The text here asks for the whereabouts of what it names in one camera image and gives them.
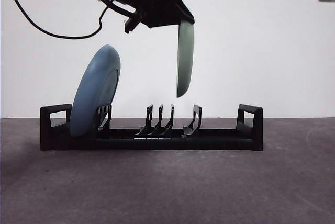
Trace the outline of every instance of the black plastic rack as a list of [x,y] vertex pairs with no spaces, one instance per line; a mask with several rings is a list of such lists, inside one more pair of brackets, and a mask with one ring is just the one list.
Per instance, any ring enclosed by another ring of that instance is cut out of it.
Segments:
[[[163,105],[159,107],[158,122],[152,126],[152,108],[147,107],[146,124],[139,129],[111,128],[111,105],[97,108],[92,131],[84,137],[70,136],[71,104],[41,107],[41,150],[263,150],[263,109],[250,105],[238,108],[235,129],[201,128],[202,108],[193,107],[193,120],[183,129],[173,128],[174,106],[169,122],[162,126]],[[50,114],[66,111],[66,123],[51,126]],[[244,122],[244,113],[254,115],[253,124]],[[107,114],[102,124],[101,115]]]

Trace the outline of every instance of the wire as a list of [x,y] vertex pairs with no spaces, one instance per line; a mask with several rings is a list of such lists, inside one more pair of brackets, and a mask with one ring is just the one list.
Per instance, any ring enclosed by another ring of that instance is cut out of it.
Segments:
[[103,27],[103,24],[102,24],[102,22],[101,22],[101,19],[102,19],[102,17],[104,16],[104,14],[106,13],[106,11],[108,10],[108,7],[106,7],[106,8],[102,11],[102,13],[101,13],[101,15],[100,15],[100,17],[99,17],[99,28],[98,28],[95,32],[93,32],[93,33],[91,33],[91,34],[89,34],[89,35],[87,35],[87,36],[69,37],[69,36],[56,35],[56,34],[50,33],[50,32],[48,32],[48,31],[42,29],[42,28],[39,27],[37,24],[35,24],[34,21],[32,21],[32,20],[30,19],[30,17],[27,15],[27,13],[25,12],[25,10],[22,8],[20,2],[19,2],[18,0],[14,0],[14,1],[15,1],[16,5],[18,6],[18,8],[20,9],[20,11],[22,12],[22,14],[26,17],[26,19],[27,19],[27,20],[28,20],[28,21],[29,21],[35,28],[37,28],[39,31],[41,31],[41,32],[43,32],[43,33],[45,33],[45,34],[47,34],[47,35],[49,35],[49,36],[52,36],[52,37],[62,38],[62,39],[71,39],[71,40],[90,38],[90,37],[93,37],[93,36],[95,36],[96,34],[98,34],[98,33],[100,32],[100,30],[102,29],[102,27]]

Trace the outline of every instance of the blue plate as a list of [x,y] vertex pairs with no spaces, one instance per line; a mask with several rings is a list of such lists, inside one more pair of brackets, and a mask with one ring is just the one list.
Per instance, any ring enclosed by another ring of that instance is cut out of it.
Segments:
[[94,55],[80,81],[71,111],[71,136],[91,132],[97,107],[112,103],[119,76],[120,56],[112,46],[105,45]]

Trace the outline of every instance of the green plate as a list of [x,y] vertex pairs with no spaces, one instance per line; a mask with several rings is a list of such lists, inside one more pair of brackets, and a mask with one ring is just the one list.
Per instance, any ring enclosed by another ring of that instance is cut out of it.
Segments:
[[182,20],[178,36],[177,97],[181,97],[187,92],[191,82],[193,47],[193,24]]

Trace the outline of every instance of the concrete floor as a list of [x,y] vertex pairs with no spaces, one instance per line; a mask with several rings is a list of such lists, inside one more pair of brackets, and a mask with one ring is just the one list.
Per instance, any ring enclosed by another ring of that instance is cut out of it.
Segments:
[[1,223],[335,223],[335,118],[264,119],[263,152],[42,152],[2,119]]

